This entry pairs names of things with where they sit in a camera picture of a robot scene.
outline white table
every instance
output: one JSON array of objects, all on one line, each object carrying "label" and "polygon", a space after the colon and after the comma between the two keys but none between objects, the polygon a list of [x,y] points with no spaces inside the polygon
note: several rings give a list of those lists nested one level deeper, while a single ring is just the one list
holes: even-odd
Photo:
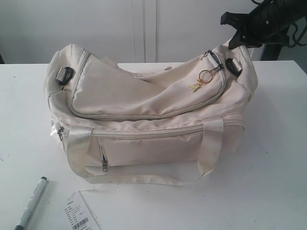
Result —
[{"label": "white table", "polygon": [[[307,228],[307,76],[293,61],[254,62],[259,87],[237,152],[187,186],[108,184],[83,192],[104,230]],[[169,64],[122,64],[132,70]],[[0,65],[0,229],[14,229],[41,176],[46,191],[29,230],[65,229],[62,207],[91,188],[50,137],[47,65]]]}]

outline marker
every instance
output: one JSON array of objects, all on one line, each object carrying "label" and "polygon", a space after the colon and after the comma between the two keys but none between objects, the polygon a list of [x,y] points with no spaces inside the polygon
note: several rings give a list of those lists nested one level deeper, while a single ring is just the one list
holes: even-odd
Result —
[{"label": "marker", "polygon": [[30,218],[30,216],[33,212],[35,205],[37,204],[38,199],[39,199],[46,183],[47,183],[46,177],[43,176],[42,178],[39,179],[38,184],[37,184],[32,196],[31,196],[29,204],[24,211],[23,217],[21,217],[21,220],[17,224],[15,230],[24,230],[24,227],[27,224],[27,222],[28,222],[28,220],[29,220],[29,218]]}]

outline bag strap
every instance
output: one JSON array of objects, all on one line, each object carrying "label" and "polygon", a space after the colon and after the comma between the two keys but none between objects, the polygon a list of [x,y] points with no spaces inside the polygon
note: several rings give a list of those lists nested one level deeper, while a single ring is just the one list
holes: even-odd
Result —
[{"label": "bag strap", "polygon": [[[213,171],[218,160],[224,133],[222,118],[211,118],[203,121],[204,133],[202,138],[202,151],[198,156],[200,176],[196,181]],[[86,169],[86,154],[89,149],[92,128],[73,126],[68,135],[67,158],[68,163],[78,176],[91,184],[167,184],[184,185],[190,182],[181,182],[166,176],[159,175],[95,175]]]}]

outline cream duffel bag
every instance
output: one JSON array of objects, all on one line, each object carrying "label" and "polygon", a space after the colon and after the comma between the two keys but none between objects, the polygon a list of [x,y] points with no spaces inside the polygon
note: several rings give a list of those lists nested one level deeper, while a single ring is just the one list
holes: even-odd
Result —
[{"label": "cream duffel bag", "polygon": [[181,185],[233,152],[257,87],[245,46],[133,73],[76,45],[55,53],[45,95],[71,169],[90,183]]}]

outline fabric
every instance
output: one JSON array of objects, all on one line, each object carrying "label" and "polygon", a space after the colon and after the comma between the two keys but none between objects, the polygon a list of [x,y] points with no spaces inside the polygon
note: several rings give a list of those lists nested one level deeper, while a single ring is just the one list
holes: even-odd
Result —
[{"label": "fabric", "polygon": [[[242,68],[238,77],[225,67],[228,58]],[[55,78],[65,67],[74,75],[62,86]],[[225,44],[177,67],[131,73],[69,45],[48,67],[45,95],[53,133],[77,175],[90,183],[182,185],[132,169],[196,162],[197,178],[212,172],[220,155],[236,149],[257,84],[245,46]]]}]

